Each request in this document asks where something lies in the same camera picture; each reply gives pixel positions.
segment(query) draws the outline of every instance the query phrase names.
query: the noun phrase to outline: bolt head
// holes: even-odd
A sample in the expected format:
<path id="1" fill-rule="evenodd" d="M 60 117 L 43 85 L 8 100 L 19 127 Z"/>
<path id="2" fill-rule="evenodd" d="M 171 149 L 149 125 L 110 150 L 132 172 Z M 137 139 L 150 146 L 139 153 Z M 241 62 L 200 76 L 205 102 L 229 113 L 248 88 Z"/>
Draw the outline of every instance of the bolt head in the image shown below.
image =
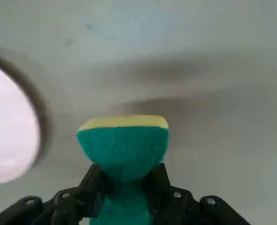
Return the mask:
<path id="1" fill-rule="evenodd" d="M 215 200 L 213 198 L 207 198 L 206 201 L 210 205 L 214 205 L 215 204 Z"/>
<path id="2" fill-rule="evenodd" d="M 175 198 L 181 198 L 181 194 L 179 192 L 174 192 L 174 197 Z"/>

